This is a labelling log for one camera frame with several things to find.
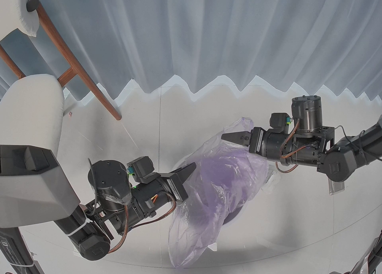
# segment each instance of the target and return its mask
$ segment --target floor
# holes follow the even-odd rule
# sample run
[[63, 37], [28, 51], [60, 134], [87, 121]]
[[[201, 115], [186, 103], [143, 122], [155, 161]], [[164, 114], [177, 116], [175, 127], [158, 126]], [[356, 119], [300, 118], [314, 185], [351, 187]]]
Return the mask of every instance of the floor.
[[[303, 94], [296, 84], [281, 92], [261, 79], [239, 92], [222, 78], [196, 94], [176, 77], [151, 94], [132, 82], [114, 102], [121, 121], [113, 119], [91, 95], [84, 105], [69, 94], [58, 161], [85, 204], [94, 194], [87, 181], [88, 157], [93, 162], [113, 159], [126, 164], [147, 155], [157, 171], [169, 172], [182, 157], [242, 116], [269, 128], [270, 114], [290, 113], [291, 99]], [[326, 87], [317, 95], [322, 97], [324, 125], [342, 124], [348, 135], [375, 124], [382, 114], [379, 98], [370, 101], [362, 95], [356, 99], [347, 90], [335, 96]], [[337, 131], [337, 139], [343, 137]], [[333, 196], [328, 193], [327, 177], [314, 168], [299, 166], [281, 175], [272, 192], [260, 191], [222, 228], [217, 251], [207, 249], [192, 269], [182, 272], [350, 271], [382, 228], [381, 171], [380, 162], [357, 170], [345, 182], [345, 191]], [[120, 250], [97, 262], [78, 257], [52, 222], [22, 231], [45, 273], [175, 273], [167, 247], [170, 223], [169, 217], [132, 231]]]

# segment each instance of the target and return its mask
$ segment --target white label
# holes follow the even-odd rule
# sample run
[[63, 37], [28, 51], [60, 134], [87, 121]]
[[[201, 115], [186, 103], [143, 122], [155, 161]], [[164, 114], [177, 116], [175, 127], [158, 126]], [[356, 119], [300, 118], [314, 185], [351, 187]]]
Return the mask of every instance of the white label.
[[167, 182], [169, 183], [170, 188], [171, 188], [172, 192], [174, 193], [176, 199], [177, 199], [177, 200], [180, 200], [179, 194], [178, 194], [178, 192], [176, 191], [175, 186], [174, 186], [174, 184], [172, 183], [172, 181], [171, 181], [171, 180], [167, 180]]
[[260, 151], [260, 147], [261, 147], [261, 142], [262, 142], [262, 136], [263, 136], [263, 134], [264, 134], [264, 131], [261, 129], [261, 130], [260, 130], [259, 141], [257, 142], [256, 152], [259, 152], [259, 151]]

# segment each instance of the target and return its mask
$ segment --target translucent plastic bag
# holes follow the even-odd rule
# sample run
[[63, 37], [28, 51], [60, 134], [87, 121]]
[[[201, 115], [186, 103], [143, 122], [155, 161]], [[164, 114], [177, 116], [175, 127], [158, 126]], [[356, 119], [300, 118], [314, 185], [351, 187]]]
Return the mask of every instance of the translucent plastic bag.
[[265, 181], [268, 163], [248, 147], [221, 140], [223, 133], [251, 131], [253, 122], [241, 118], [205, 142], [180, 166], [196, 162], [184, 183], [189, 195], [177, 206], [169, 230], [169, 254], [174, 267], [195, 262], [216, 242], [227, 215], [254, 198]]

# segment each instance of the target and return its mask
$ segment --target purple plastic bag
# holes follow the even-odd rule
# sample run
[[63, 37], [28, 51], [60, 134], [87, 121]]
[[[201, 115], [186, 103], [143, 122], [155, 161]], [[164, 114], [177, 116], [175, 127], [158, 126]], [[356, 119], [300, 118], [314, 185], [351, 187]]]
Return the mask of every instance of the purple plastic bag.
[[248, 147], [221, 140], [223, 133], [251, 131], [253, 122], [241, 118], [205, 142], [180, 166], [196, 162], [184, 183], [189, 198], [174, 212], [169, 230], [169, 254], [174, 267], [187, 267], [216, 242], [224, 219], [259, 192], [268, 172], [264, 157]]

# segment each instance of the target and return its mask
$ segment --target curtain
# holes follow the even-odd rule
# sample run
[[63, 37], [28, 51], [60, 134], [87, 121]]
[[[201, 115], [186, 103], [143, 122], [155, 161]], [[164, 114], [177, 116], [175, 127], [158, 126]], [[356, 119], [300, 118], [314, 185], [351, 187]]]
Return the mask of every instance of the curtain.
[[[114, 99], [130, 79], [145, 92], [174, 74], [197, 92], [217, 76], [239, 90], [260, 76], [279, 90], [382, 95], [382, 0], [41, 0], [96, 83]], [[40, 27], [1, 45], [26, 74], [69, 65]], [[0, 61], [0, 98], [16, 80]], [[76, 99], [89, 90], [75, 78]]]

